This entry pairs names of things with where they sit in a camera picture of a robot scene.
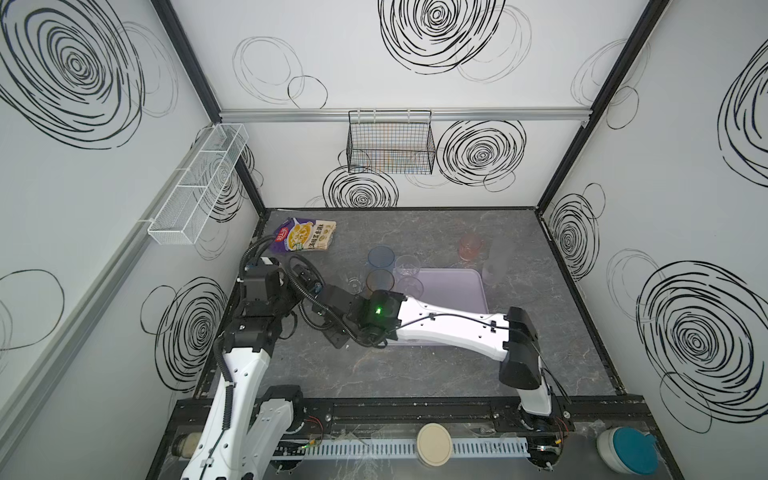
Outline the blue frosted cup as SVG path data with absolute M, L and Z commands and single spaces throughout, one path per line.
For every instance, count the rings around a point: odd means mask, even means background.
M 373 247 L 367 255 L 367 264 L 372 269 L 392 271 L 396 262 L 396 254 L 385 245 Z

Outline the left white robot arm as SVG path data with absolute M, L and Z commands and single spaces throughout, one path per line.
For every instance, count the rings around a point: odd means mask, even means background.
M 239 302 L 213 344 L 220 381 L 183 479 L 260 479 L 283 436 L 302 425 L 298 386 L 274 387 L 258 399 L 283 320 L 302 298 L 281 264 L 262 259 L 274 239 L 259 238 L 241 257 Z

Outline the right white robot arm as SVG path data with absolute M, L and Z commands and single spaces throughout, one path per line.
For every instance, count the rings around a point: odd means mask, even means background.
M 327 283 L 304 256 L 292 255 L 284 267 L 302 315 L 306 304 L 323 319 L 311 328 L 343 345 L 384 349 L 397 341 L 427 341 L 469 350 L 499 363 L 499 382 L 516 390 L 519 421 L 529 431 L 565 428 L 546 380 L 549 371 L 538 333 L 528 313 L 511 307 L 503 314 L 473 313 L 435 306 L 390 290 L 368 297 Z

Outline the yellow transparent cup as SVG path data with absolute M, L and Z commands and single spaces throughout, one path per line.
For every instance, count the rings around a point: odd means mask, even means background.
M 373 269 L 365 279 L 365 289 L 367 293 L 373 293 L 378 290 L 389 291 L 395 286 L 395 277 L 387 269 Z

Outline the clear faceted glass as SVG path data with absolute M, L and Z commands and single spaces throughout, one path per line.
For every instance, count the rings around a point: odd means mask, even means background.
M 394 290 L 406 296 L 420 299 L 424 294 L 424 284 L 415 276 L 403 276 L 395 284 Z
M 421 261 L 417 256 L 406 254 L 396 258 L 394 273 L 397 278 L 416 277 L 420 270 Z

